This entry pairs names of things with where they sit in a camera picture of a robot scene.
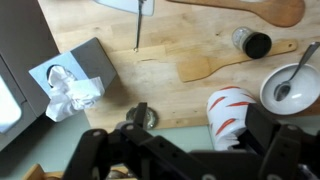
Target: white bowl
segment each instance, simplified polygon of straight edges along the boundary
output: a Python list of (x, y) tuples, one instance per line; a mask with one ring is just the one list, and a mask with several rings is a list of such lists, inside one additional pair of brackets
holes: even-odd
[(262, 83), (260, 99), (272, 113), (289, 115), (312, 105), (320, 95), (320, 72), (311, 65), (304, 65), (290, 81), (291, 90), (282, 101), (276, 101), (274, 90), (278, 84), (288, 80), (298, 64), (288, 64), (273, 71)]

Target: white tissue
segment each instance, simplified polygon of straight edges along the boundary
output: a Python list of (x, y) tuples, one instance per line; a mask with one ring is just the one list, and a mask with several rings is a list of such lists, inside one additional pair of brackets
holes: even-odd
[(105, 92), (100, 77), (77, 80), (62, 66), (51, 69), (48, 83), (52, 88), (46, 115), (56, 122), (92, 107)]

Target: metal spoon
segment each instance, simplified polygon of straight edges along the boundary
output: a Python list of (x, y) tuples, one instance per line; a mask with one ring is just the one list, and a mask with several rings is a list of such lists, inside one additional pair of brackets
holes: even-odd
[(291, 89), (290, 81), (298, 73), (300, 68), (310, 59), (312, 54), (317, 50), (319, 46), (320, 46), (320, 42), (311, 43), (307, 51), (303, 54), (297, 69), (294, 71), (290, 79), (287, 81), (283, 81), (281, 84), (278, 84), (278, 86), (274, 90), (274, 98), (276, 99), (276, 101), (282, 101), (285, 97), (287, 97)]

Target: red and white cup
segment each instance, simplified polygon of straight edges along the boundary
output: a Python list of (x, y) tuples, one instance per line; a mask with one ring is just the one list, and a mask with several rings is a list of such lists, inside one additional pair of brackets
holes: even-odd
[(237, 137), (245, 127), (248, 104), (256, 103), (252, 95), (237, 86), (214, 92), (207, 104), (207, 116), (214, 149), (230, 150), (239, 144)]

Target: wooden spatula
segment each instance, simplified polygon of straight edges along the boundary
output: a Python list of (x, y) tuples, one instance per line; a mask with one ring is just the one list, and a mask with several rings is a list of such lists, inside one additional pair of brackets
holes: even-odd
[(243, 0), (169, 1), (250, 11), (267, 22), (280, 27), (290, 27), (297, 24), (305, 11), (303, 0), (265, 0), (263, 2), (245, 2)]
[[(280, 40), (272, 45), (271, 50), (266, 56), (272, 56), (291, 52), (296, 50), (298, 42), (295, 39)], [(228, 56), (224, 58), (207, 58), (201, 57), (199, 59), (177, 63), (177, 70), (181, 81), (195, 81), (210, 76), (218, 69), (235, 63), (252, 60), (244, 53)]]

